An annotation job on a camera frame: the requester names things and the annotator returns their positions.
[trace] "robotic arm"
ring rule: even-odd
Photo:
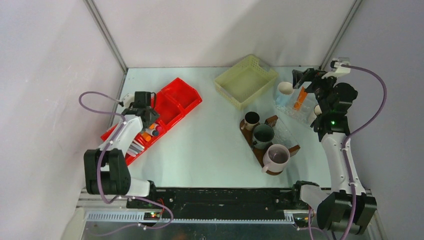
[[[335,58],[331,62],[331,72],[313,68],[304,72],[292,71],[293,88],[298,89],[304,82],[311,82],[305,91],[314,93],[322,111],[311,127],[318,133],[318,140],[327,156],[332,191],[328,195],[318,186],[306,184],[301,186],[300,199],[316,210],[320,229],[344,232],[348,226],[352,200],[356,198],[356,209],[349,232],[362,234],[377,209],[377,202],[374,197],[366,195],[358,178],[350,141],[342,149],[342,142],[351,134],[346,114],[358,96],[351,85],[344,82],[336,84],[338,77],[350,72],[350,68],[342,65],[349,64],[348,58]],[[349,166],[346,165],[343,151],[346,152]],[[355,186],[355,195],[352,194],[351,185]]]
[[[125,162],[125,154],[136,135],[159,118],[159,114],[151,106],[151,99],[151,92],[136,91],[133,101],[126,104],[127,108],[122,112],[124,120],[118,123],[121,126],[116,127],[109,138],[97,149],[89,149],[85,152],[85,184],[89,194],[100,194],[97,183],[100,177],[105,195],[139,197],[149,195],[151,183],[131,177]],[[98,162],[103,151],[101,167],[108,164],[109,171],[101,171],[98,176]]]

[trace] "red plastic organizer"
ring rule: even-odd
[[[135,136],[135,140],[144,146],[144,151],[138,155],[125,155],[126,165],[130,165],[136,158],[142,155],[150,146],[158,139],[165,135],[176,123],[183,119],[191,110],[202,102],[199,93],[180,78],[176,78],[161,91],[156,93],[156,106],[154,110],[159,113],[160,117],[156,123],[159,124],[163,131],[159,136],[152,136],[150,141],[144,140],[140,133]],[[116,128],[111,127],[100,138],[105,141]]]

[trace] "gray object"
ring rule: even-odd
[[[266,124],[259,124],[253,129],[252,149],[265,149],[272,144],[274,129]]]

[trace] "white table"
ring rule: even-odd
[[[193,111],[129,165],[131,176],[154,181],[157,187],[185,188],[290,188],[297,180],[331,187],[330,171],[318,135],[276,110],[274,89],[243,111],[237,110],[214,87],[214,79],[227,67],[130,68],[121,97],[135,91],[158,92],[175,78],[195,88],[203,99]],[[292,79],[292,69],[275,67],[276,84]],[[245,113],[255,111],[261,123],[275,114],[300,145],[286,169],[277,176],[261,172],[239,130]]]

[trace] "green basket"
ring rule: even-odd
[[[274,86],[278,73],[254,55],[248,55],[215,78],[215,88],[238,110]]]

